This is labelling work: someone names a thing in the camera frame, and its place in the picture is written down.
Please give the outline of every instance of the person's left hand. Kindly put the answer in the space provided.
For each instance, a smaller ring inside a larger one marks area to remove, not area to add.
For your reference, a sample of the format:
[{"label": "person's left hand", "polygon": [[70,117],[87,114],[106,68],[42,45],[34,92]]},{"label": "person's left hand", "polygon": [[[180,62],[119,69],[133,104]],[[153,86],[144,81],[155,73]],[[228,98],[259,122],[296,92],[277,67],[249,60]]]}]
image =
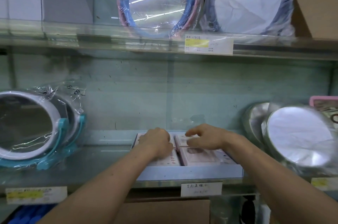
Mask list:
[{"label": "person's left hand", "polygon": [[155,128],[147,131],[140,137],[139,145],[154,149],[155,158],[166,158],[172,151],[173,145],[169,142],[170,135],[165,129]]}]

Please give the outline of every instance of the white label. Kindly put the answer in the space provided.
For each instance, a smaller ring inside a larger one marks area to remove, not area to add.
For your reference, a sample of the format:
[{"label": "white label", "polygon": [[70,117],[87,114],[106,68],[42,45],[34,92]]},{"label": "white label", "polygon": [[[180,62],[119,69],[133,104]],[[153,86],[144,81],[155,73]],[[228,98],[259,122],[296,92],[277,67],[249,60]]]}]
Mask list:
[{"label": "white label", "polygon": [[51,204],[67,197],[67,187],[7,188],[7,204]]},{"label": "white label", "polygon": [[234,39],[231,37],[224,37],[219,35],[185,35],[185,53],[232,55],[233,50]]},{"label": "white label", "polygon": [[322,191],[338,190],[338,177],[336,178],[312,178],[311,184]]},{"label": "white label", "polygon": [[218,196],[222,194],[222,182],[181,184],[181,197]]}]

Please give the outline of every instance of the price tag holder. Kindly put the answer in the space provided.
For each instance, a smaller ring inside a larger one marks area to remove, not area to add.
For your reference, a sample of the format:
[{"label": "price tag holder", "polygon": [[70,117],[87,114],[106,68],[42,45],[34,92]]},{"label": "price tag holder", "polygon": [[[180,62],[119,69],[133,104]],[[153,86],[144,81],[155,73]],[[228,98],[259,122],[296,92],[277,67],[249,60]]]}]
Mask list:
[{"label": "price tag holder", "polygon": [[7,204],[52,204],[67,197],[67,187],[7,188]]},{"label": "price tag holder", "polygon": [[322,191],[338,190],[338,177],[312,178],[311,184]]},{"label": "price tag holder", "polygon": [[217,35],[185,35],[185,53],[232,55],[233,51],[234,39],[231,37]]},{"label": "price tag holder", "polygon": [[181,197],[219,196],[221,194],[222,182],[181,184]]}]

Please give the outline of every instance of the yellow highlighted label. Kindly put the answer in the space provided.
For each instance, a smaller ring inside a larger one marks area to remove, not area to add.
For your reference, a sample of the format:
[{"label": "yellow highlighted label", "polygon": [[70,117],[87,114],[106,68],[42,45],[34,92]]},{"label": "yellow highlighted label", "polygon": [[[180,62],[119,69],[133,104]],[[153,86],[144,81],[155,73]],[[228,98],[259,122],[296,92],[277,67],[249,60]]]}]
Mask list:
[{"label": "yellow highlighted label", "polygon": [[326,187],[328,186],[328,180],[326,178],[313,178],[311,184],[315,187]]},{"label": "yellow highlighted label", "polygon": [[13,191],[7,193],[7,199],[26,199],[26,198],[42,198],[43,192],[38,190],[29,190],[29,191]]},{"label": "yellow highlighted label", "polygon": [[208,48],[209,40],[186,38],[185,47]]}]

